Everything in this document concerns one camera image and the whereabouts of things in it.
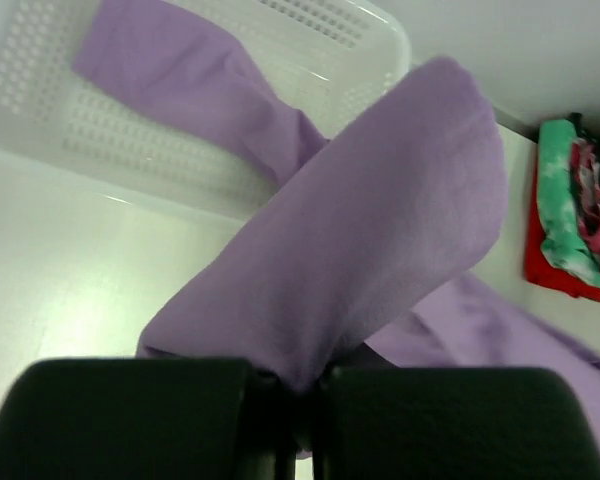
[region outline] stack of clothes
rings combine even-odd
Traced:
[[[542,367],[600,446],[600,356],[467,273],[498,239],[507,176],[491,105],[455,61],[416,69],[331,141],[229,33],[161,0],[103,0],[74,70],[280,186],[138,356],[246,358],[298,395],[365,345],[403,368]]]
[[[600,302],[600,136],[579,114],[540,129],[524,271],[531,283]]]

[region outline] white surface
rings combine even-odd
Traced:
[[[416,59],[447,53],[494,104],[530,125],[582,111],[600,125],[600,0],[374,0]]]
[[[502,238],[476,272],[600,350],[600,304],[531,286],[520,276],[534,145],[501,133],[509,214]],[[145,208],[105,196],[117,192],[0,151],[0,401],[38,359],[132,355],[152,315],[238,228],[162,203]],[[307,462],[299,468],[308,475]]]
[[[402,28],[366,0],[172,0],[233,33],[278,96],[332,136],[408,69]],[[133,113],[71,71],[99,0],[0,0],[0,146],[246,219],[274,191],[246,162]]]

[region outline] folded clothes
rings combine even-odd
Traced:
[[[160,0],[103,0],[73,68],[143,116],[223,147],[280,185],[327,142],[276,97],[238,40]]]
[[[551,266],[600,288],[600,265],[578,234],[571,195],[569,166],[577,142],[576,128],[569,120],[552,120],[540,128],[537,206],[546,234],[541,249]]]
[[[546,235],[540,224],[537,205],[538,170],[534,168],[531,202],[529,205],[529,225],[527,227],[527,245],[524,254],[524,276],[527,281],[565,292],[572,297],[584,297],[600,302],[600,288],[586,284],[577,277],[547,262],[541,250]]]
[[[578,139],[571,151],[570,172],[578,234],[592,253],[600,255],[600,146]]]
[[[246,357],[306,391],[475,265],[506,200],[491,106],[454,61],[432,61],[303,167],[149,323],[139,353]]]

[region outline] red fabric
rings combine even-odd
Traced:
[[[564,270],[553,268],[544,258],[540,246],[545,239],[544,230],[538,216],[536,188],[538,184],[538,168],[533,174],[531,189],[531,206],[529,208],[529,229],[527,231],[527,247],[524,255],[524,276],[528,282],[541,287],[559,290],[572,297],[585,297],[600,302],[600,289],[587,285],[582,280]]]

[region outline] white plastic basket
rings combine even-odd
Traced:
[[[172,0],[238,37],[327,136],[407,71],[402,27],[366,0]],[[275,191],[246,162],[141,118],[71,71],[98,0],[0,0],[0,148],[245,219]]]

